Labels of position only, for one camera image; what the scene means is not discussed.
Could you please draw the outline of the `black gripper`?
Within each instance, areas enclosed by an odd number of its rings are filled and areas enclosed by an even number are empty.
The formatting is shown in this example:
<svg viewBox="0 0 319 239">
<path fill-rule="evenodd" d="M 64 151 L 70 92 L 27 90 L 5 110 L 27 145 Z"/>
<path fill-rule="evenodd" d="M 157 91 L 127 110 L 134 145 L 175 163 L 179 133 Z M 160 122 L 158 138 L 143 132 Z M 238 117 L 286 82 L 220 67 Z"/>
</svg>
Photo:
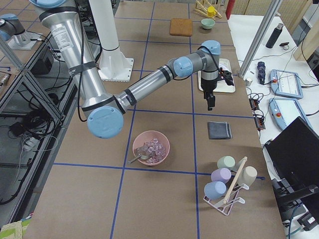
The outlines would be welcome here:
<svg viewBox="0 0 319 239">
<path fill-rule="evenodd" d="M 204 99 L 207 101 L 207 110 L 212 111 L 215 107 L 215 96 L 213 90 L 217 87 L 217 82 L 224 80 L 228 86 L 234 86 L 232 73 L 223 68 L 214 71 L 201 71 L 201 87 L 203 89 Z"/>
</svg>

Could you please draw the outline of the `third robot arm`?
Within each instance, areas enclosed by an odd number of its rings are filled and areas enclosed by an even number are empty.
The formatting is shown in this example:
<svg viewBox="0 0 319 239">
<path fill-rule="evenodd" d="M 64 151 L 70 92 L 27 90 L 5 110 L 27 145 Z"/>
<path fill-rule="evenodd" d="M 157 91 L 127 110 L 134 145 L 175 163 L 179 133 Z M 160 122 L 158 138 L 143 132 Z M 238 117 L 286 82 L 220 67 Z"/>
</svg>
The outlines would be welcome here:
<svg viewBox="0 0 319 239">
<path fill-rule="evenodd" d="M 25 30 L 18 17 L 13 13 L 0 16 L 0 37 L 12 50 L 30 51 L 35 45 L 32 33 Z"/>
</svg>

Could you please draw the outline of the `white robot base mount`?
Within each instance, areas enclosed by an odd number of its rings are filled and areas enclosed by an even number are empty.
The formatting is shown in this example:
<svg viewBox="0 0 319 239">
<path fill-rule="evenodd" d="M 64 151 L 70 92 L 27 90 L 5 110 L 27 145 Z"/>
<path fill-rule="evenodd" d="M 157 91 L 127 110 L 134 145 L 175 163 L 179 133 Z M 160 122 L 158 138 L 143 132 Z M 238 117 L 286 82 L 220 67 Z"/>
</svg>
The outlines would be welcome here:
<svg viewBox="0 0 319 239">
<path fill-rule="evenodd" d="M 120 50 L 111 1 L 91 0 L 89 4 L 102 47 L 99 61 L 101 79 L 128 82 L 134 59 L 125 57 Z"/>
</svg>

